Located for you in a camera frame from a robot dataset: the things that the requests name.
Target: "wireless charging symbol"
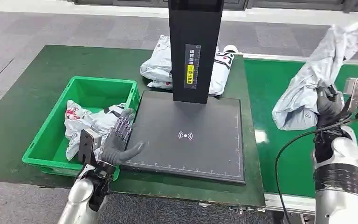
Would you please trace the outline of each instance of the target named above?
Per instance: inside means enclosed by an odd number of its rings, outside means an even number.
[[[179,139],[187,138],[187,139],[189,139],[189,140],[191,141],[191,140],[193,140],[193,133],[190,132],[189,134],[184,134],[184,133],[181,131],[181,132],[179,132],[179,134],[178,134],[178,138],[179,138]]]

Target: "gray carpet floor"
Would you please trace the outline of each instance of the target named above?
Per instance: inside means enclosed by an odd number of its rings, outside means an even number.
[[[219,47],[234,44],[243,53],[309,56],[327,29],[223,21]],[[167,19],[0,12],[0,99],[46,44],[153,49],[160,34],[169,35]],[[0,182],[0,224],[55,223],[67,195],[66,189]],[[194,202],[126,195],[110,196],[99,220],[101,224],[271,222],[270,212],[238,215],[224,206],[202,208]]]

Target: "black cable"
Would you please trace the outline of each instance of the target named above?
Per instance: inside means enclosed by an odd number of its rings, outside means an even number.
[[[328,129],[331,129],[333,127],[337,127],[337,126],[340,126],[340,125],[347,125],[349,123],[352,123],[354,121],[357,121],[357,119],[351,119],[351,114],[349,114],[345,119],[343,119],[342,121],[338,122],[338,123],[335,123],[333,125],[330,125],[330,126],[327,126],[327,127],[323,127],[323,128],[320,128],[320,129],[317,129],[315,131],[309,131],[309,132],[305,132],[305,133],[302,133],[300,135],[298,135],[297,137],[293,138],[292,140],[290,140],[288,143],[286,143],[286,145],[284,145],[281,150],[278,152],[278,155],[276,156],[276,159],[275,159],[275,180],[276,180],[276,186],[278,188],[278,194],[279,194],[279,198],[281,199],[281,203],[282,203],[282,208],[283,208],[283,212],[286,216],[286,219],[288,220],[288,223],[291,224],[290,222],[290,219],[289,219],[289,216],[288,216],[288,212],[286,210],[286,206],[285,206],[285,203],[283,202],[283,197],[282,197],[282,193],[281,193],[281,189],[279,188],[279,180],[278,180],[278,161],[279,161],[279,157],[281,157],[281,154],[283,153],[283,151],[293,142],[295,142],[296,140],[304,137],[304,136],[307,136],[307,135],[310,135],[310,134],[316,134],[316,133],[319,133],[319,132],[322,132],[322,131],[326,131]]]

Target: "yellow label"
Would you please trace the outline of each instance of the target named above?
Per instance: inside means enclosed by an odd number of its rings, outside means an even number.
[[[194,76],[194,65],[189,64],[187,65],[187,84],[193,84],[193,76]]]

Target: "green worktable surface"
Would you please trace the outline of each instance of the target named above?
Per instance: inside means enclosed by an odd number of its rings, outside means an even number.
[[[304,131],[282,131],[272,120],[272,109],[285,92],[291,78],[300,70],[302,62],[245,59],[246,77],[260,157],[262,179],[266,192],[276,193],[275,158],[278,151],[292,138]],[[344,65],[336,80],[339,90],[348,77],[358,77],[358,65]],[[350,125],[358,139],[358,123]],[[314,197],[311,151],[313,135],[291,144],[279,160],[279,179],[284,194]]]
[[[0,181],[46,187],[70,187],[73,178],[42,173],[22,163],[29,143],[73,76],[136,80],[139,92],[148,80],[139,74],[150,50],[45,46],[0,101]],[[189,179],[157,173],[122,171],[116,192],[262,207],[264,191],[254,137],[242,57],[231,68],[225,97],[241,99],[246,185]]]

